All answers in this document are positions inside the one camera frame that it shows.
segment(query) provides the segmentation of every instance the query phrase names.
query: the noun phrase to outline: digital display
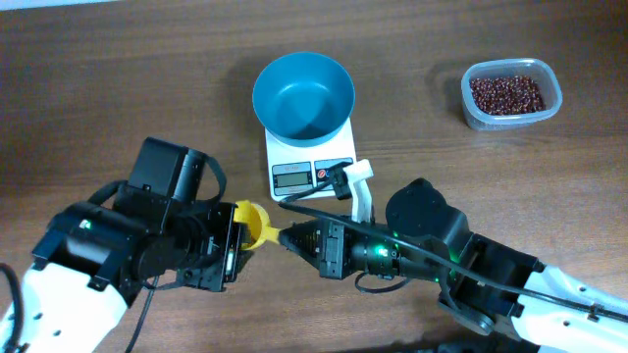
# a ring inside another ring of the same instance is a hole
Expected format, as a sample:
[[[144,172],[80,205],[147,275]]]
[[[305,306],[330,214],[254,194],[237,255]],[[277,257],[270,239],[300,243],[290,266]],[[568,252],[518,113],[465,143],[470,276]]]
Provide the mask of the digital display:
[[[295,185],[303,185],[307,182],[307,174],[306,173],[292,173],[288,175],[278,175],[275,176],[277,178],[277,187],[285,187],[285,186],[295,186]]]

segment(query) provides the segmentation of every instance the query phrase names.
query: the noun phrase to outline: bowl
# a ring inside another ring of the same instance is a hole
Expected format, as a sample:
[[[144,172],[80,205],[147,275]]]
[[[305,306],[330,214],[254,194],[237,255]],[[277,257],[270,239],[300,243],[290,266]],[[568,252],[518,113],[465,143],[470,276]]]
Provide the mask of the bowl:
[[[510,76],[529,76],[536,82],[546,109],[536,113],[509,116],[493,116],[480,110],[473,100],[471,80]],[[538,59],[505,59],[480,63],[469,68],[462,77],[462,100],[464,117],[471,128],[503,130],[529,126],[553,117],[562,104],[562,92],[548,64]]]
[[[330,140],[349,119],[354,103],[349,73],[318,53],[292,53],[275,60],[253,87],[257,119],[278,140],[295,147]]]

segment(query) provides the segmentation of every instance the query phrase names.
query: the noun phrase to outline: table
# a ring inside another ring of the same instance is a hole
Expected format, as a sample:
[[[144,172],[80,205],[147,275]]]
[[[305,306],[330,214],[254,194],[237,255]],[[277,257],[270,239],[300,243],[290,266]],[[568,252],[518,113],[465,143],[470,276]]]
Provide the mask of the table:
[[[164,0],[0,13],[0,259],[23,273],[50,218],[127,177],[148,135],[216,157],[229,176],[225,200],[255,200],[277,227],[305,220],[269,196],[250,97],[270,61],[310,50],[353,77],[355,144],[375,171],[381,222],[388,199],[422,176],[473,230],[628,297],[627,16],[623,2],[401,0]],[[471,130],[462,74],[518,57],[554,69],[562,108],[525,129]],[[207,178],[201,196],[215,187]],[[349,208],[332,199],[309,205]],[[438,293],[414,281],[360,294],[352,278],[321,279],[265,245],[226,293],[158,293],[135,351],[424,346],[465,332],[438,309]],[[144,297],[99,352],[124,350]]]

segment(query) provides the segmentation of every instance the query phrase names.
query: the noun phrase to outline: kitchen scale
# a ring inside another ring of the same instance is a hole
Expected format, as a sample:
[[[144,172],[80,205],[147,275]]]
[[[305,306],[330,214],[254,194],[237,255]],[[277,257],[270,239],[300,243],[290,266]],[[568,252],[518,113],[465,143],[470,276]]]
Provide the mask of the kitchen scale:
[[[313,147],[294,147],[266,129],[266,154],[271,197],[275,201],[309,190],[329,178],[328,168],[340,162],[355,163],[351,119],[330,140]],[[334,196],[331,185],[304,198]]]

